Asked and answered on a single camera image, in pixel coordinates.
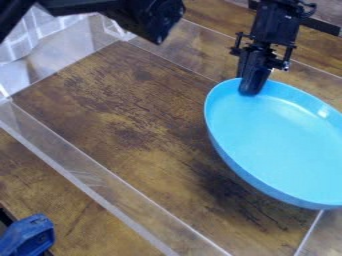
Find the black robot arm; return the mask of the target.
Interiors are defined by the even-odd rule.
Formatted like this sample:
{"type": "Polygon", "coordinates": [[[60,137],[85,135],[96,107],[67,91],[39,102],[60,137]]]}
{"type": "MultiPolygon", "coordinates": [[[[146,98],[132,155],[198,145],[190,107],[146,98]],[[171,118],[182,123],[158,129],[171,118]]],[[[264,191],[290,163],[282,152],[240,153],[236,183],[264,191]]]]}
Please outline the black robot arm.
{"type": "MultiPolygon", "coordinates": [[[[183,0],[0,0],[0,42],[35,6],[55,17],[100,13],[156,45],[186,13],[183,0]]],[[[239,58],[242,95],[259,94],[271,71],[290,68],[299,27],[315,11],[305,0],[259,0],[251,30],[236,34],[230,51],[239,58]]]]}

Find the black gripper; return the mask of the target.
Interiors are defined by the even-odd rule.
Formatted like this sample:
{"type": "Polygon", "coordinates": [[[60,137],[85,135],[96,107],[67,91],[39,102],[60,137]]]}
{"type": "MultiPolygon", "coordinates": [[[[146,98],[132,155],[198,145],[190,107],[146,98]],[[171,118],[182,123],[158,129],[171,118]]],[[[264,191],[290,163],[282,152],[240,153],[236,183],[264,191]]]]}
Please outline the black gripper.
{"type": "Polygon", "coordinates": [[[299,2],[260,1],[248,34],[236,33],[231,54],[239,57],[239,93],[256,95],[271,69],[289,70],[299,31],[299,2]]]}

